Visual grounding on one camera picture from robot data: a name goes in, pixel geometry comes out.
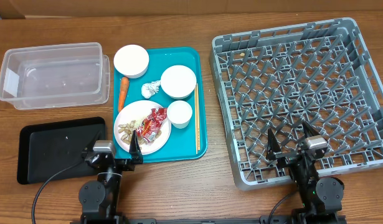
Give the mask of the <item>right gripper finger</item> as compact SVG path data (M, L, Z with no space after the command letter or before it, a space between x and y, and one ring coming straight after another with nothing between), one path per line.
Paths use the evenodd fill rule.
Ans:
M269 128L267 141L267 155L266 159L269 161L277 160L277 156L281 154L281 147L278 145L277 139L273 131Z
M319 136L319 132L317 132L317 130L315 130L308 122L303 121L302 126L305 138Z

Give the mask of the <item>peanuts and rice scraps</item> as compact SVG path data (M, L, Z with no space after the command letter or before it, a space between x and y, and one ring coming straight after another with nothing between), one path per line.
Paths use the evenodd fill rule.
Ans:
M119 128L118 133L120 134L120 140L123 143L130 145L133 131L136 130L137 127L142 123L142 120L144 120L144 119L134 119L128 123L118 125L118 128ZM160 137L161 133L162 133L162 131L159 132L159 134L157 135L157 138ZM151 144L151 143L147 143L146 141L144 141L140 137L138 137L138 143L139 143L139 145Z

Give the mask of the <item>red snack wrapper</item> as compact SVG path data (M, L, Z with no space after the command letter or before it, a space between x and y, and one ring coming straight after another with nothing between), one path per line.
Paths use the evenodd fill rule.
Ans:
M155 141L166 118L166 108L152 108L150 114L142 120L142 123L136 129L138 137L147 143Z

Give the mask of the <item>white cup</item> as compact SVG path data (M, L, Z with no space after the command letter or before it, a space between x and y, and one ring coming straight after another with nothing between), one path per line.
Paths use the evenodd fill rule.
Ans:
M186 101L174 101L167 108L167 116L175 128L183 129L192 117L192 107Z

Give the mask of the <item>white napkin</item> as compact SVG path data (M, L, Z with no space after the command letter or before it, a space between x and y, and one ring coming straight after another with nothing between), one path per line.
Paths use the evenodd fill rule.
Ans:
M161 81L153 81L151 83L145 83L141 87L141 94L144 98L149 99L159 91Z

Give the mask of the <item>white bowl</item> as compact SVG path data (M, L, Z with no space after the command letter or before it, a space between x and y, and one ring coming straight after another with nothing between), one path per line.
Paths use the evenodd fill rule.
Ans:
M181 100L188 97L195 89L195 73L184 65L173 65L161 75L161 88L171 98Z

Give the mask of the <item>pink bowl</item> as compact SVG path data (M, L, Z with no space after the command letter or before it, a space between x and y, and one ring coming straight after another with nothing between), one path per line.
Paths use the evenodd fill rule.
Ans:
M139 78L148 69L149 54L139 45L126 45L120 48L113 59L115 69L127 78Z

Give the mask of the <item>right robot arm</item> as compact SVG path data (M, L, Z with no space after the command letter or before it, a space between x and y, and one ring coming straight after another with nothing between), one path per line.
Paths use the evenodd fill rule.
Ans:
M282 152L271 129L268 130L266 159L277 161L277 167L287 168L296 183L303 206L292 210L286 217L275 216L278 206L292 196L282 198L271 210L267 222L279 223L346 223L342 210L344 183L335 177L320 178L315 162L328 151L328 142L307 122L302 122L304 140L297 151Z

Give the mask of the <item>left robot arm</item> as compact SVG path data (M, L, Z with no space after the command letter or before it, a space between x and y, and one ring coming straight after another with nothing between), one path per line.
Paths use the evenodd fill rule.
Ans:
M129 223L117 211L122 173L134 171L135 165L143 163L143 155L138 144L137 133L131 134L129 159L117 159L112 141L101 140L98 133L95 139L82 151L85 163L98 171L97 180L88 181L79 191L82 204L81 223Z

